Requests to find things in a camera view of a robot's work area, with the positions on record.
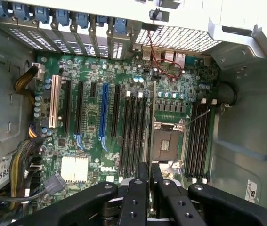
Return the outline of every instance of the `heatsink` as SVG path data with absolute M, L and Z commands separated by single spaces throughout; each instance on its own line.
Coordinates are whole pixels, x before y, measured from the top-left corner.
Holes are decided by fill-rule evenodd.
M 61 176 L 68 183 L 87 181 L 88 165 L 88 158 L 65 156 L 61 162 Z

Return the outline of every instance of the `black dimm slot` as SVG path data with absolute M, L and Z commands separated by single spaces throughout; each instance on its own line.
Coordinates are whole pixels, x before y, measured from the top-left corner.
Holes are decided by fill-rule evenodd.
M 197 117 L 202 114 L 203 112 L 203 105 L 198 106 L 198 111 L 197 111 Z M 193 161 L 192 161 L 192 174 L 193 176 L 196 175 L 196 169 L 197 169 L 197 161 L 198 158 L 200 158 L 199 152 L 200 152 L 200 140 L 201 140 L 201 127 L 202 127 L 202 118 L 198 118 L 196 120 L 196 136 L 194 137 L 195 140 L 195 151 L 193 152 Z
M 75 134 L 80 134 L 81 133 L 83 96 L 84 96 L 84 82 L 80 81 L 79 84 L 78 84 Z
M 193 105 L 191 120 L 196 118 L 196 112 L 197 112 L 197 106 Z M 188 177 L 191 175 L 191 165 L 192 165 L 192 157 L 193 157 L 192 151 L 193 151 L 193 145 L 194 145 L 193 136 L 195 136 L 195 121 L 192 122 L 190 125 L 189 136 L 190 136 L 190 138 L 189 138 L 188 154 L 187 154 L 187 161 L 186 161 L 186 174 Z
M 132 152 L 132 158 L 130 158 L 130 169 L 131 169 L 131 172 L 133 172 L 132 176 L 134 176 L 134 171 L 135 171 L 135 168 L 137 166 L 137 157 L 138 157 L 138 152 L 137 152 L 137 141 L 138 141 L 138 126 L 139 126 L 139 113 L 140 113 L 140 106 L 141 106 L 141 99 L 137 99 L 137 107 L 136 107 L 136 110 L 135 110 L 135 114 L 134 114 L 134 118 L 135 118 L 135 121 L 134 121 L 134 129 L 132 130 L 133 131 L 133 139 L 132 139 L 132 146 L 130 147 L 131 149 L 131 152 Z
M 119 106 L 120 106 L 120 89 L 121 89 L 120 85 L 115 85 L 111 137 L 115 137 L 116 136 L 116 131 L 117 131 L 118 117 L 119 117 Z
M 90 97 L 96 97 L 96 92 L 97 92 L 97 83 L 92 82 L 90 85 Z
M 147 98 L 143 98 L 142 113 L 140 117 L 140 126 L 139 126 L 139 136 L 138 136 L 138 162 L 137 164 L 141 160 L 143 134 L 144 134 L 144 126 L 145 126 L 146 103 L 147 103 Z
M 126 144 L 126 129 L 127 129 L 127 112 L 129 107 L 129 98 L 126 98 L 125 107 L 124 107 L 124 116 L 123 116 L 123 129 L 122 129 L 122 145 L 120 153 L 120 169 L 124 173 L 124 160 L 125 160 L 125 144 Z
M 130 100 L 130 108 L 129 108 L 129 113 L 130 113 L 130 116 L 129 116 L 129 127 L 128 127 L 128 130 L 126 131 L 126 141 L 127 141 L 127 145 L 125 147 L 126 149 L 126 152 L 125 152 L 125 165 L 124 165 L 124 168 L 125 168 L 125 175 L 126 176 L 129 176 L 128 173 L 130 173 L 129 171 L 129 164 L 128 164 L 128 160 L 129 158 L 131 158 L 131 151 L 130 151 L 130 144 L 132 142 L 132 125 L 133 125 L 133 122 L 134 122 L 134 117 L 133 117 L 133 114 L 134 114 L 134 109 L 135 109 L 135 100 L 136 100 L 136 97 L 131 97 L 131 100 Z
M 67 133 L 69 131 L 69 121 L 71 116 L 71 103 L 72 103 L 72 81 L 66 81 L 66 90 L 65 90 L 65 107 L 63 115 L 63 132 Z
M 202 114 L 205 113 L 207 110 L 208 110 L 208 107 L 207 106 L 203 106 L 202 108 Z M 201 137 L 200 137 L 200 151 L 199 151 L 199 157 L 197 158 L 197 168 L 196 168 L 196 174 L 198 176 L 201 176 L 202 173 L 201 173 L 201 165 L 202 165 L 202 161 L 203 161 L 203 153 L 204 153 L 204 149 L 205 149 L 205 146 L 204 146 L 204 140 L 205 140 L 205 133 L 206 133 L 206 125 L 207 125 L 207 117 L 206 116 L 203 116 L 200 118 L 201 121 L 202 121 L 202 124 L 201 124 Z
M 205 174 L 207 172 L 204 172 L 204 164 L 205 164 L 205 156 L 207 154 L 207 147 L 208 147 L 208 133 L 209 133 L 209 125 L 210 125 L 210 117 L 211 117 L 211 112 L 207 113 L 205 118 L 207 121 L 206 127 L 205 127 L 205 135 L 204 135 L 204 152 L 203 152 L 203 158 L 202 158 L 202 162 L 201 162 L 201 173 Z

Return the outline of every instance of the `ventilation grille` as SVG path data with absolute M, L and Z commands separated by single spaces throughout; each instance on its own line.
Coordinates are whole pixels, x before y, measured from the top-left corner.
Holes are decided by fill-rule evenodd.
M 26 35 L 24 35 L 20 30 L 10 28 L 10 31 L 19 37 L 21 40 L 25 41 L 27 44 L 32 46 L 35 49 L 42 49 L 39 45 L 37 45 L 35 42 L 33 42 L 31 39 L 29 39 Z
M 113 58 L 120 59 L 123 50 L 123 44 L 115 42 L 113 43 Z
M 33 38 L 35 38 L 41 45 L 43 45 L 49 51 L 56 51 L 45 39 L 35 31 L 28 32 Z
M 150 34 L 153 46 L 160 48 L 204 52 L 220 43 L 205 31 L 187 28 L 160 26 Z M 147 30 L 141 30 L 136 43 L 150 45 Z

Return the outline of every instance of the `motherboard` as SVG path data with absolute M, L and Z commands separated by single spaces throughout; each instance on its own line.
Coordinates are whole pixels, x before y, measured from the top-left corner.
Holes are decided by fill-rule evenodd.
M 45 140 L 37 158 L 43 165 L 39 176 L 42 182 L 59 172 L 67 183 L 54 196 L 32 202 L 37 209 L 100 181 L 119 184 L 136 177 L 142 161 L 158 162 L 164 177 L 186 183 L 185 163 L 191 159 L 193 166 L 189 145 L 196 136 L 190 127 L 198 123 L 197 115 L 205 115 L 200 123 L 208 119 L 201 128 L 208 132 L 198 175 L 207 170 L 214 111 L 208 114 L 208 107 L 197 102 L 216 94 L 219 69 L 214 63 L 204 65 L 204 59 L 189 55 L 182 62 L 184 71 L 161 63 L 176 75 L 172 78 L 141 54 L 115 61 L 40 53 L 34 64 L 39 72 L 33 122 Z

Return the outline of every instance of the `screw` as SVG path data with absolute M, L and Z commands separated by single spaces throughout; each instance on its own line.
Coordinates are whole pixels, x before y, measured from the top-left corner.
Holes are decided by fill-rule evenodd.
M 143 182 L 141 180 L 136 180 L 134 183 L 135 184 L 142 184 Z
M 168 180 L 163 180 L 162 183 L 163 183 L 164 185 L 169 185 L 169 184 L 170 184 L 170 181 L 168 181 Z
M 203 189 L 201 185 L 195 185 L 194 188 L 197 189 L 198 191 L 201 191 Z
M 107 185 L 104 186 L 105 189 L 110 189 L 110 188 L 112 188 L 112 187 L 113 187 L 113 186 L 112 186 L 112 185 L 109 185 L 109 184 L 107 184 Z

